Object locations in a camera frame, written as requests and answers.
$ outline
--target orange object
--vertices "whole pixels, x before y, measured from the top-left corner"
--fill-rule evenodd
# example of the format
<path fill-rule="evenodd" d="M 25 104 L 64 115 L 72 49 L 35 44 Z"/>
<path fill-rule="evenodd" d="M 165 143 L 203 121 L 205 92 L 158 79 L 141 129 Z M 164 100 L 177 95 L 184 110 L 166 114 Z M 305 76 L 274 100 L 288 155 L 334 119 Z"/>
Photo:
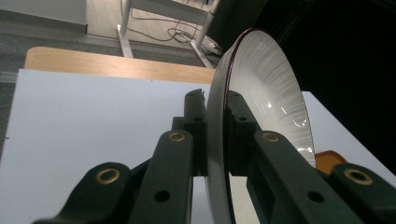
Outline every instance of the orange object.
<path fill-rule="evenodd" d="M 325 174 L 330 174 L 332 168 L 340 163 L 347 163 L 346 159 L 335 151 L 328 150 L 315 155 L 317 169 Z"/>

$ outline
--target metal frame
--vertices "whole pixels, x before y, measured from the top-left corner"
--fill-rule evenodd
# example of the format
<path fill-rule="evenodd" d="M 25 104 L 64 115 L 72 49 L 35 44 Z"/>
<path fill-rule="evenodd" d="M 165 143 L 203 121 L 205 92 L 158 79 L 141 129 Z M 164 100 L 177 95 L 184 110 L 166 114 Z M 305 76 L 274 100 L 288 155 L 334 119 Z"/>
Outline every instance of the metal frame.
<path fill-rule="evenodd" d="M 210 61 L 206 58 L 204 53 L 200 50 L 202 42 L 209 29 L 210 23 L 215 17 L 220 0 L 215 0 L 212 8 L 208 11 L 196 7 L 186 6 L 179 2 L 171 0 L 127 0 L 122 11 L 122 22 L 117 24 L 117 34 L 120 40 L 122 54 L 124 57 L 133 58 L 131 46 L 126 36 L 128 27 L 129 15 L 133 8 L 144 10 L 147 12 L 159 14 L 166 17 L 171 17 L 177 20 L 191 22 L 197 25 L 202 25 L 201 33 L 196 41 L 191 41 L 191 48 L 195 51 L 201 62 L 205 67 L 213 68 Z"/>

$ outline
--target black cable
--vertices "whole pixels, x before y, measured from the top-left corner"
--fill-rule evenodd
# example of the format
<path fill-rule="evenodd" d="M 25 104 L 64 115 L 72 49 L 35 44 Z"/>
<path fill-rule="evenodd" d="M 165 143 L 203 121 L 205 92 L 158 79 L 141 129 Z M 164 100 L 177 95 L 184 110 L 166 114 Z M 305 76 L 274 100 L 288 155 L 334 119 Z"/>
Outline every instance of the black cable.
<path fill-rule="evenodd" d="M 123 4 L 123 0 L 120 0 L 120 11 L 121 11 L 121 16 L 123 17 L 122 4 Z M 140 34 L 140 35 L 144 35 L 144 36 L 146 36 L 146 37 L 148 37 L 148 38 L 151 38 L 151 39 L 154 39 L 154 40 L 157 40 L 157 41 L 161 41 L 161 42 L 167 42 L 167 41 L 171 41 L 172 39 L 175 39 L 176 42 L 181 43 L 181 44 L 190 43 L 190 42 L 195 38 L 196 32 L 197 32 L 197 31 L 201 31 L 200 29 L 198 29 L 198 24 L 196 24 L 195 26 L 193 26 L 193 25 L 190 25 L 190 24 L 188 24 L 188 23 L 186 23 L 186 22 L 182 22 L 181 20 L 166 20 L 166 19 L 158 19 L 158 18 L 137 18 L 137 17 L 134 17 L 134 16 L 132 15 L 132 10 L 131 10 L 131 12 L 130 12 L 130 17 L 131 17 L 132 19 L 141 20 L 141 21 L 168 21 L 168 22 L 176 22 L 177 24 L 175 25 L 174 28 L 169 28 L 169 29 L 167 30 L 167 33 L 171 36 L 171 37 L 169 37 L 168 39 L 159 39 L 159 38 L 156 38 L 156 37 L 154 37 L 154 36 L 147 35 L 147 34 L 145 34 L 145 33 L 143 33 L 143 32 L 139 32 L 139 31 L 136 31 L 136 30 L 134 30 L 134 29 L 132 29 L 132 28 L 127 27 L 127 29 L 130 30 L 130 31 L 132 31 L 132 32 L 135 32 L 135 33 Z M 185 32 L 185 31 L 182 31 L 182 30 L 180 30 L 180 29 L 177 29 L 177 27 L 178 27 L 180 24 L 187 25 L 187 26 L 190 26 L 191 28 L 194 28 L 194 33 L 193 33 L 193 34 L 190 34 L 190 33 L 187 33 L 187 32 Z M 180 40 L 180 39 L 177 39 L 177 36 L 182 36 L 183 38 L 189 38 L 189 39 L 188 39 L 188 40 Z M 201 49 L 202 49 L 202 51 L 203 51 L 203 54 L 205 54 L 205 55 L 214 55 L 214 56 L 217 56 L 217 57 L 221 58 L 221 55 L 218 55 L 217 53 L 214 53 L 214 52 L 212 52 L 212 51 L 206 49 L 206 48 L 203 47 L 203 46 L 201 46 Z"/>
<path fill-rule="evenodd" d="M 121 11 L 121 16 L 123 17 L 122 5 L 123 5 L 123 1 L 120 0 L 120 11 Z M 156 38 L 156 37 L 154 37 L 154 36 L 147 35 L 147 34 L 144 34 L 144 33 L 142 33 L 142 32 L 136 31 L 136 30 L 134 30 L 134 29 L 132 29 L 132 28 L 127 27 L 127 29 L 130 30 L 130 31 L 132 31 L 132 32 L 138 33 L 138 34 L 140 34 L 140 35 L 144 35 L 144 36 L 146 36 L 146 37 L 148 37 L 148 38 L 151 38 L 151 39 L 154 39 L 154 40 L 157 40 L 157 41 L 167 42 L 167 41 L 170 41 L 170 40 L 172 40 L 172 39 L 175 39 L 178 43 L 182 43 L 182 44 L 183 44 L 183 43 L 189 43 L 190 41 L 192 41 L 192 40 L 194 39 L 196 32 L 197 32 L 197 31 L 200 31 L 200 30 L 198 29 L 198 25 L 196 25 L 196 26 L 194 27 L 194 26 L 192 26 L 192 25 L 190 25 L 190 24 L 188 24 L 188 23 L 186 23 L 186 22 L 181 22 L 181 21 L 177 21 L 177 20 L 174 20 L 174 21 L 173 21 L 173 20 L 165 20 L 165 19 L 157 19 L 157 18 L 136 18 L 136 17 L 134 17 L 134 16 L 132 15 L 132 10 L 131 10 L 131 13 L 130 13 L 130 17 L 131 17 L 132 19 L 136 19 L 136 20 L 171 21 L 171 22 L 176 22 L 176 23 L 177 23 L 176 26 L 175 26 L 175 28 L 169 28 L 169 29 L 167 30 L 167 33 L 171 36 L 171 37 L 168 38 L 168 39 L 159 39 L 159 38 Z M 182 30 L 180 30 L 180 29 L 177 29 L 177 27 L 178 27 L 179 24 L 188 25 L 188 26 L 194 28 L 194 29 L 195 29 L 194 34 L 191 35 L 191 34 L 185 32 L 185 31 L 182 31 Z M 190 40 L 179 40 L 179 39 L 177 39 L 177 36 L 178 36 L 178 35 L 183 36 L 183 37 L 184 37 L 184 36 L 187 36 Z"/>

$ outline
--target wooden table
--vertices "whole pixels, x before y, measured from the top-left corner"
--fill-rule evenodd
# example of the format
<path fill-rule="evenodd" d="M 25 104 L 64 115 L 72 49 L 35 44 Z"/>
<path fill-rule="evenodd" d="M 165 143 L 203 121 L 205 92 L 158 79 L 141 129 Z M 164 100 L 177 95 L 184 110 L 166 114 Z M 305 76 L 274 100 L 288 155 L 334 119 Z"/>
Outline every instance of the wooden table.
<path fill-rule="evenodd" d="M 87 53 L 67 49 L 36 47 L 26 54 L 25 69 L 102 75 L 108 77 L 134 77 L 167 81 L 210 84 L 215 69 L 176 63 Z"/>

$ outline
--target cable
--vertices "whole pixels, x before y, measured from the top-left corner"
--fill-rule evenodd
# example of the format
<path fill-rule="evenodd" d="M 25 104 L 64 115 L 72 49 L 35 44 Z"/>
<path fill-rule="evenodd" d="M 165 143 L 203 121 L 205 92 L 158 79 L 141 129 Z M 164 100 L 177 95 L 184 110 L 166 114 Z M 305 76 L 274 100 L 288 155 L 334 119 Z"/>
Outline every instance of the cable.
<path fill-rule="evenodd" d="M 204 4 L 205 4 L 205 2 L 202 1 L 201 9 L 204 8 Z M 121 16 L 123 17 L 122 5 L 123 5 L 123 0 L 120 0 L 120 12 L 121 12 Z M 200 29 L 198 29 L 198 24 L 196 24 L 195 26 L 193 26 L 193 25 L 191 25 L 191 24 L 189 24 L 189 23 L 186 23 L 186 22 L 183 22 L 183 21 L 181 21 L 181 20 L 166 20 L 166 19 L 158 19 L 158 18 L 137 18 L 137 17 L 134 17 L 134 16 L 133 16 L 132 10 L 130 10 L 130 17 L 131 17 L 132 19 L 134 19 L 134 20 L 139 20 L 139 21 L 168 21 L 168 22 L 175 22 L 175 23 L 176 23 L 175 27 L 174 27 L 174 28 L 169 28 L 169 29 L 167 29 L 167 31 L 166 31 L 166 32 L 170 35 L 170 37 L 167 38 L 167 39 L 156 38 L 156 37 L 154 37 L 154 36 L 147 35 L 147 34 L 145 34 L 145 33 L 143 33 L 143 32 L 136 31 L 136 30 L 134 30 L 134 29 L 132 29 L 132 28 L 130 28 L 130 27 L 127 27 L 127 29 L 130 30 L 130 31 L 132 31 L 132 32 L 135 32 L 135 33 L 140 34 L 140 35 L 144 35 L 144 36 L 146 36 L 146 37 L 148 37 L 148 38 L 151 38 L 151 39 L 154 39 L 154 40 L 157 40 L 157 41 L 161 41 L 161 42 L 167 42 L 167 41 L 171 41 L 171 40 L 174 39 L 174 40 L 175 40 L 176 42 L 178 42 L 178 43 L 187 44 L 187 43 L 190 43 L 190 42 L 195 38 L 197 31 L 201 31 Z M 191 28 L 194 29 L 194 33 L 193 33 L 193 34 L 190 34 L 190 33 L 186 32 L 186 31 L 177 29 L 177 27 L 178 27 L 180 24 L 190 26 Z M 207 48 L 205 48 L 205 47 L 202 46 L 202 45 L 201 45 L 201 50 L 203 51 L 203 54 L 205 54 L 205 55 L 214 55 L 214 56 L 217 56 L 217 57 L 219 57 L 219 58 L 221 57 L 221 55 L 219 55 L 219 54 L 217 54 L 217 53 L 215 53 L 215 52 L 212 52 L 212 51 L 208 50 Z"/>

